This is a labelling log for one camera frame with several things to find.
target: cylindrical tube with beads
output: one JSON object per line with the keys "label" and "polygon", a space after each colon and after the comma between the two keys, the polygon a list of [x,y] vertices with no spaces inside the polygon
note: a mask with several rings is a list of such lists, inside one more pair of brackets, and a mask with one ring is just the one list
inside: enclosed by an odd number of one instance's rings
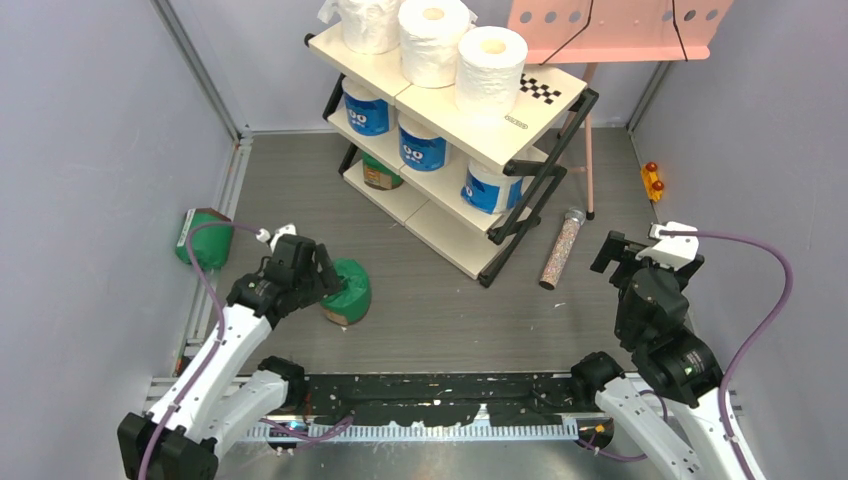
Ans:
{"label": "cylindrical tube with beads", "polygon": [[577,232],[580,231],[580,226],[583,225],[584,221],[586,221],[586,214],[579,208],[569,208],[565,213],[562,230],[560,230],[556,244],[553,250],[551,250],[551,256],[548,257],[548,263],[542,272],[542,278],[539,279],[539,285],[542,288],[546,290],[556,288],[559,277],[562,275],[562,270],[565,268],[565,262],[568,260],[568,254],[571,253],[571,247],[577,238]]}

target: gray wall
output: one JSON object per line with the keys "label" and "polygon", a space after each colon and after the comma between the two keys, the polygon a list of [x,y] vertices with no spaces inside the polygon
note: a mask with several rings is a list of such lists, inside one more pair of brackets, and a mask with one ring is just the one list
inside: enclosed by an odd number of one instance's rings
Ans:
{"label": "gray wall", "polygon": [[[505,26],[511,0],[463,0],[478,25]],[[321,119],[338,72],[303,45],[327,26],[315,16],[323,0],[171,0],[229,110],[254,131],[328,130]],[[654,63],[598,67],[596,125],[624,125]],[[569,65],[581,75],[583,65]]]}
{"label": "gray wall", "polygon": [[[848,4],[738,1],[712,56],[678,64],[637,130],[662,220],[769,240],[796,289],[736,377],[770,479],[844,478],[848,451]],[[726,366],[783,286],[767,254],[715,240],[689,295]]]}
{"label": "gray wall", "polygon": [[150,2],[50,3],[0,2],[0,478],[114,480],[231,142]]}

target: paper towel roll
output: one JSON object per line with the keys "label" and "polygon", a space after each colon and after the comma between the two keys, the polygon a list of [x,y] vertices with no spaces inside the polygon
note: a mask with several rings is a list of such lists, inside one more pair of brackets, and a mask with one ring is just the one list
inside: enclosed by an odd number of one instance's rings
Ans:
{"label": "paper towel roll", "polygon": [[401,113],[400,158],[413,170],[431,172],[448,164],[451,145],[429,128]]}
{"label": "paper towel roll", "polygon": [[395,128],[395,107],[375,95],[371,90],[354,82],[350,77],[342,80],[345,93],[347,120],[360,135],[381,135]]}
{"label": "paper towel roll", "polygon": [[342,17],[342,38],[357,53],[380,54],[398,46],[398,11],[403,0],[327,0],[318,18]]}
{"label": "paper towel roll", "polygon": [[521,200],[524,177],[493,173],[476,160],[469,160],[465,187],[460,194],[472,207],[486,213],[502,213]]}
{"label": "paper towel roll", "polygon": [[473,115],[504,116],[512,111],[527,42],[502,27],[479,27],[459,42],[456,106]]}
{"label": "paper towel roll", "polygon": [[398,21],[403,76],[419,87],[452,85],[457,46],[471,26],[468,7],[459,0],[406,0]]}

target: wooden floor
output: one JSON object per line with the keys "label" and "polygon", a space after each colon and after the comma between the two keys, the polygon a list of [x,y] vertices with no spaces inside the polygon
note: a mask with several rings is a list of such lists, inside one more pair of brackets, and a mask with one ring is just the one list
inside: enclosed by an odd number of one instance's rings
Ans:
{"label": "wooden floor", "polygon": [[[549,151],[549,132],[536,145]],[[582,131],[563,164],[579,165]],[[566,273],[554,291],[539,274],[568,207],[585,207],[583,174],[569,174],[495,283],[488,289],[430,250],[345,183],[336,173],[348,143],[337,134],[258,136],[236,220],[269,230],[294,222],[298,233],[324,242],[334,258],[368,271],[373,302],[346,330],[315,306],[285,319],[245,364],[293,359],[309,372],[567,371],[586,354],[605,350],[623,365],[629,356],[613,335],[616,291],[609,273],[589,271],[607,232],[644,238],[656,218],[623,129],[597,129],[597,217],[586,222]],[[219,295],[254,271],[267,246],[245,234],[233,242]]]}

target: yellow toy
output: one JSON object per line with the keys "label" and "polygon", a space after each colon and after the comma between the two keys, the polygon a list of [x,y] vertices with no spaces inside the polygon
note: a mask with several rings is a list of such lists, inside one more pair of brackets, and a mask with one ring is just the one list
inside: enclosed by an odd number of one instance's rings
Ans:
{"label": "yellow toy", "polygon": [[659,170],[659,167],[654,162],[648,162],[642,167],[642,183],[645,184],[645,192],[648,193],[648,198],[654,203],[660,201],[662,191],[665,189],[665,184],[657,175],[657,170]]}

